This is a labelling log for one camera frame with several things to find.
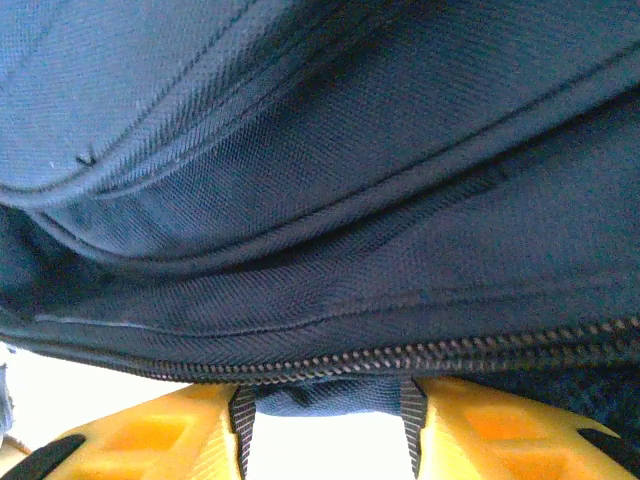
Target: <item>zipper track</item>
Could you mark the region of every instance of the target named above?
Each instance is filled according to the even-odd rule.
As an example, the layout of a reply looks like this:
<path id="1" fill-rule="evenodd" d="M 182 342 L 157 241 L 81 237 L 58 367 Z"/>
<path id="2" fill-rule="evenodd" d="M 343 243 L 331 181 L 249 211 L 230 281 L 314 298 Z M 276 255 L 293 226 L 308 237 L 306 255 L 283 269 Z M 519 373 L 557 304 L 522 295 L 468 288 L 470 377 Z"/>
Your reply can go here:
<path id="1" fill-rule="evenodd" d="M 290 383 L 349 374 L 404 372 L 406 375 L 434 376 L 567 368 L 637 361 L 640 358 L 640 320 L 635 316 L 586 326 L 411 343 L 257 365 L 171 362 L 111 353 L 99 353 L 98 358 L 96 352 L 89 349 L 67 345 L 63 350 L 72 353 L 60 354 L 48 348 L 52 343 L 3 339 L 50 356 L 137 376 L 240 385 Z"/>

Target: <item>yellow plastic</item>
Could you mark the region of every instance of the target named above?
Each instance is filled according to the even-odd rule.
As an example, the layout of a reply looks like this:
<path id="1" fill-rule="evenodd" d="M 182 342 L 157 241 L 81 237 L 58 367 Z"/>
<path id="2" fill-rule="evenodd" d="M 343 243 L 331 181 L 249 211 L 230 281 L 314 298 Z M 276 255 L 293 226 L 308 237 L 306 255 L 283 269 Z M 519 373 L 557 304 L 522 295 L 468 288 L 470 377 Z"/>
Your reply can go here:
<path id="1" fill-rule="evenodd" d="M 601 424 L 453 378 L 423 379 L 420 480 L 636 480 L 577 429 Z"/>
<path id="2" fill-rule="evenodd" d="M 240 480 L 234 391 L 193 385 L 69 431 L 87 440 L 47 480 Z"/>

